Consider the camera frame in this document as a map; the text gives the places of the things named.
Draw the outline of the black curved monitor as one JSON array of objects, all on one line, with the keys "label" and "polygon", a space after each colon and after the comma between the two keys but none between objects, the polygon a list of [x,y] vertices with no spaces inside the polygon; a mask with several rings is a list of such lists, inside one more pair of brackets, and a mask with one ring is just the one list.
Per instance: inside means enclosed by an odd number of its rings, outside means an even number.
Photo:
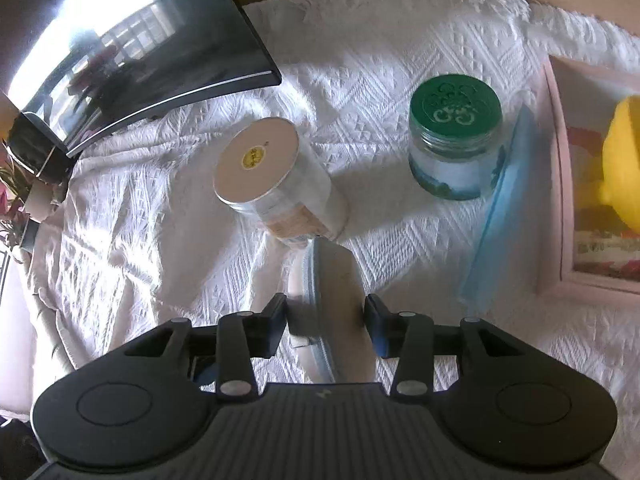
[{"label": "black curved monitor", "polygon": [[282,79],[238,0],[1,0],[1,89],[67,154]]}]

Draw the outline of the green lid glass jar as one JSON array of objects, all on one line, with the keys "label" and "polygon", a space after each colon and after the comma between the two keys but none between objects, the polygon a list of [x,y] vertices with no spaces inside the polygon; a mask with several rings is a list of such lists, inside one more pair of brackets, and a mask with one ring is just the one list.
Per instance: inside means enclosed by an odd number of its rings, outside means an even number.
[{"label": "green lid glass jar", "polygon": [[497,184],[506,161],[502,108],[477,78],[446,74],[422,82],[409,105],[409,167],[444,200],[475,200]]}]

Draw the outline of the silver lid cotton pad jar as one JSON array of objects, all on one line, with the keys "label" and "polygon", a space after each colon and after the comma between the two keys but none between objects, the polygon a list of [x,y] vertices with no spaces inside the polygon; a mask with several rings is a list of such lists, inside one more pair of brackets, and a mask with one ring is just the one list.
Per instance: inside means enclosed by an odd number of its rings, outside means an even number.
[{"label": "silver lid cotton pad jar", "polygon": [[294,124],[267,117],[240,131],[218,157],[217,197],[283,243],[343,232],[347,207],[328,170]]}]

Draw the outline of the white woven table cloth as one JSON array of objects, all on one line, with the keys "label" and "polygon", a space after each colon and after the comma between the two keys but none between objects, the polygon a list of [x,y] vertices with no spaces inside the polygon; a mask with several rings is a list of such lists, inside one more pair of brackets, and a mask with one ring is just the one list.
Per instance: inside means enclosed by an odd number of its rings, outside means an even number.
[{"label": "white woven table cloth", "polygon": [[348,203],[341,240],[363,285],[393,308],[457,321],[457,289],[484,205],[425,193],[408,166],[410,94],[467,73],[506,114],[546,54],[635,72],[639,40],[592,16],[525,0],[268,0],[248,15],[279,63],[277,87],[142,122],[79,159],[32,260],[1,294],[1,411],[24,416],[63,374],[174,316],[209,324],[282,281],[288,250],[213,190],[217,158],[255,119],[290,120]]}]

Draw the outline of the pink storage box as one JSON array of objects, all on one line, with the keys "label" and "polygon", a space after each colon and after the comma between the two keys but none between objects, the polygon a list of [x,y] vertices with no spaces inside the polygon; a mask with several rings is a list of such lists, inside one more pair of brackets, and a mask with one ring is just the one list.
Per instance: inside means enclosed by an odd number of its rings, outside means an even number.
[{"label": "pink storage box", "polygon": [[592,304],[639,302],[639,232],[599,198],[602,148],[616,105],[639,96],[636,75],[550,56],[550,220],[539,265],[545,295]]}]

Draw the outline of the light blue box lid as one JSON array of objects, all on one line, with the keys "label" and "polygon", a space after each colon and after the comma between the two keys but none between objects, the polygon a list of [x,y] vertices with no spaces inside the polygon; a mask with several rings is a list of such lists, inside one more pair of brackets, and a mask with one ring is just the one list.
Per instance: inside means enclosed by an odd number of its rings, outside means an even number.
[{"label": "light blue box lid", "polygon": [[475,252],[459,288],[465,313],[479,318],[494,301],[508,267],[508,257],[524,219],[529,182],[539,155],[539,128],[534,112],[522,105],[514,122],[506,160],[487,209]]}]

